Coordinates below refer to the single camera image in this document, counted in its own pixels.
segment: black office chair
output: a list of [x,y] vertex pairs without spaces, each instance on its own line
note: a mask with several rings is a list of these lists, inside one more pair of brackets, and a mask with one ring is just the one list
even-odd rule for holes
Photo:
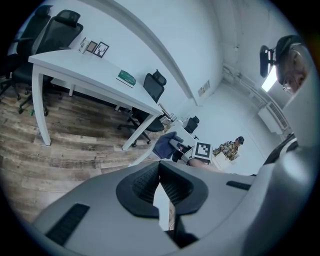
[[198,117],[192,117],[189,119],[188,123],[186,124],[186,127],[184,128],[189,134],[192,134],[194,130],[198,127],[200,120]]
[[14,39],[13,43],[18,43],[16,46],[16,53],[6,56],[3,60],[3,65],[0,67],[0,76],[4,76],[6,80],[1,82],[0,96],[12,86],[17,100],[21,97],[18,93],[15,83],[10,79],[10,73],[15,71],[23,63],[28,62],[28,57],[32,55],[32,46],[39,36],[40,32],[49,22],[51,16],[48,15],[52,5],[42,5],[35,12],[26,26],[21,38]]
[[[80,14],[72,10],[62,10],[59,12],[57,16],[49,21],[35,54],[59,51],[61,48],[68,47],[84,29],[84,27],[78,23],[79,18]],[[32,71],[33,64],[26,62],[12,73],[12,80],[15,83],[25,83],[31,86]],[[61,99],[62,94],[60,92],[48,90],[48,86],[53,87],[50,83],[52,79],[53,77],[47,75],[43,76],[43,93],[57,94],[59,95],[59,99]],[[19,114],[24,111],[22,106],[30,100],[32,100],[32,94],[20,104],[18,109]],[[47,116],[48,109],[46,106],[43,108],[44,115]]]
[[[145,76],[143,87],[150,94],[153,100],[157,103],[160,96],[165,90],[164,85],[166,85],[166,83],[167,80],[160,74],[158,70],[156,70],[154,74],[151,75],[150,73],[148,73]],[[132,108],[132,112],[132,117],[129,117],[128,122],[132,122],[133,125],[120,124],[118,126],[119,130],[121,130],[122,127],[136,130],[138,129],[140,124],[142,124],[149,116],[148,113],[136,108]],[[146,130],[154,133],[163,131],[165,127],[160,121],[162,117],[164,117],[164,114],[153,120],[153,122],[146,128]],[[147,138],[147,143],[150,144],[151,140],[149,136],[145,132],[143,132],[142,135]],[[132,146],[137,146],[137,140],[134,141]]]

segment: person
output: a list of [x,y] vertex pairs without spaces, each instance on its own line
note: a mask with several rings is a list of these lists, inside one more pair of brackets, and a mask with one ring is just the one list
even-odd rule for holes
[[235,140],[235,142],[227,141],[226,143],[221,144],[220,147],[213,150],[212,153],[216,157],[222,152],[230,161],[233,161],[238,153],[240,145],[243,145],[244,141],[244,137],[240,136]]
[[298,35],[281,37],[275,47],[275,72],[283,90],[295,94],[312,65],[312,57]]

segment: ceiling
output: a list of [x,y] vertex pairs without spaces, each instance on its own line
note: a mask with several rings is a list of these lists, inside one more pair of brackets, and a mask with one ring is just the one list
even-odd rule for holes
[[[260,88],[265,80],[260,76],[260,47],[273,48],[279,38],[297,32],[268,1],[211,0],[211,4],[220,27],[224,63]],[[278,82],[268,94],[281,108],[290,99]]]

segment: blue cloth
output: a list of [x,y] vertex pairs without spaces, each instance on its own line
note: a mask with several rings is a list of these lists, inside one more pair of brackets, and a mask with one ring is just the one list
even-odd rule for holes
[[176,151],[176,149],[169,143],[171,139],[174,139],[180,143],[184,140],[177,136],[177,132],[169,132],[162,135],[153,148],[153,153],[155,153],[160,159],[170,159],[172,154]]

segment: green book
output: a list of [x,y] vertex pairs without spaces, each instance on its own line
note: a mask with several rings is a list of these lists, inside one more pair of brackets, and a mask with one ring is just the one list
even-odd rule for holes
[[136,84],[136,79],[124,70],[120,71],[116,79],[131,88],[134,87],[134,85]]

